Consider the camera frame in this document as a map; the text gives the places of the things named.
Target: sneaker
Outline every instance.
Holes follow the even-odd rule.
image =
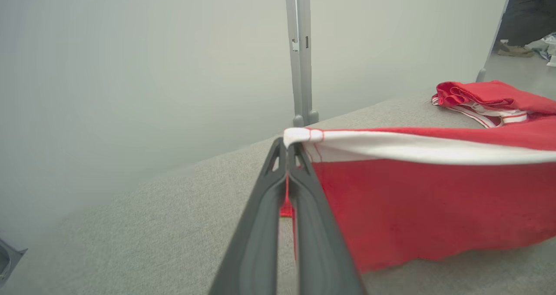
[[[514,57],[533,57],[535,52],[525,46],[511,46],[507,43],[501,43],[498,48],[498,55],[514,56]]]

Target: red fabric with white stripe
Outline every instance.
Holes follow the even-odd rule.
[[[492,129],[284,132],[304,142],[362,272],[556,235],[556,102],[493,81],[441,83],[433,105]]]

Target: red cloth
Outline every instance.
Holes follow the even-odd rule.
[[[284,133],[286,144],[304,142],[362,272],[556,235],[556,102],[499,81],[441,83],[435,97],[444,107],[479,103],[527,119],[496,117],[493,129]]]

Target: person's leg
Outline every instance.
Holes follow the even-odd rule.
[[[543,0],[508,0],[496,40],[507,40],[514,36],[516,30],[528,26],[528,16],[540,12],[542,8]]]
[[[527,14],[513,18],[513,31],[508,31],[507,43],[499,44],[498,55],[533,57],[534,52],[525,45],[540,40],[556,30],[554,18],[546,14]]]
[[[509,46],[524,46],[533,41],[540,40],[552,32],[552,20],[546,14],[529,14],[516,18],[516,27],[509,33]]]

